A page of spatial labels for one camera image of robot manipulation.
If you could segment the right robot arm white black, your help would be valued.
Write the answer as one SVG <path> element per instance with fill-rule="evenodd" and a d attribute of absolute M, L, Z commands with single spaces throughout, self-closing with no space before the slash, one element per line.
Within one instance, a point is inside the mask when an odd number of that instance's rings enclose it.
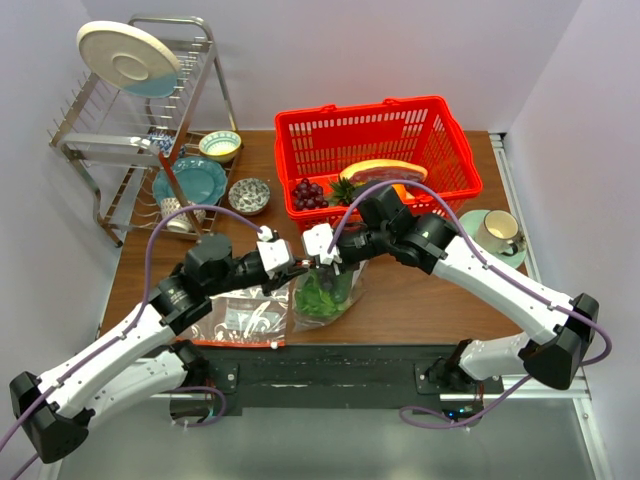
<path fill-rule="evenodd" d="M 469 291 L 520 327 L 518 335 L 461 342 L 436 369 L 452 390 L 466 393 L 502 374 L 527 374 L 557 390 L 571 386 L 594 337 L 594 298 L 562 294 L 493 258 L 451 213 L 412 214 L 388 182 L 363 187 L 349 209 L 363 224 L 331 229 L 320 249 L 322 263 L 348 265 L 388 254 Z"/>

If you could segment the zip bag red zipper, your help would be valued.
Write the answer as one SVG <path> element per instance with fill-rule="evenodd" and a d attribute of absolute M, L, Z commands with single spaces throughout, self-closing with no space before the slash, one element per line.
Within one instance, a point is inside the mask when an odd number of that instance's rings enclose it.
<path fill-rule="evenodd" d="M 368 261 L 344 273 L 314 269 L 293 281 L 293 331 L 326 327 L 343 316 L 363 295 L 363 274 Z"/>

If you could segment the red plastic shopping basket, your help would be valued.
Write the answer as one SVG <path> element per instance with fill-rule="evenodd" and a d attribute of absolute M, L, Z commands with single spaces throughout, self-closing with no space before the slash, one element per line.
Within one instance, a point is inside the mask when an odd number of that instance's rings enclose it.
<path fill-rule="evenodd" d="M 453 211 L 477 197 L 483 183 L 471 147 L 440 96 L 389 98 L 380 103 L 326 105 L 275 116 L 275 165 L 285 210 L 298 230 L 336 224 L 341 206 L 300 211 L 294 187 L 309 179 L 327 188 L 349 165 L 392 159 L 423 167 L 425 185 Z"/>

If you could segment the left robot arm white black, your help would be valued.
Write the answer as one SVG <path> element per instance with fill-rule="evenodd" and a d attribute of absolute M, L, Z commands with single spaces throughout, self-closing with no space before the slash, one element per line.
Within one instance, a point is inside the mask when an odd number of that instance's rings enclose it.
<path fill-rule="evenodd" d="M 228 237 L 204 236 L 105 336 L 48 371 L 24 371 L 10 382 L 13 428 L 26 434 L 37 459 L 51 464 L 76 450 L 100 417 L 136 396 L 200 390 L 207 368 L 187 343 L 172 341 L 211 312 L 213 296 L 251 287 L 269 294 L 305 267 L 268 228 L 241 257 Z"/>

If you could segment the toy napa cabbage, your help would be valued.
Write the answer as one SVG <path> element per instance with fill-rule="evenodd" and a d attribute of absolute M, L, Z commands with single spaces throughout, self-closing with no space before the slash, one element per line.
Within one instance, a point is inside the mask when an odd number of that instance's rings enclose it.
<path fill-rule="evenodd" d="M 294 285 L 294 310 L 320 319 L 340 316 L 352 304 L 352 280 L 352 273 L 303 275 Z"/>

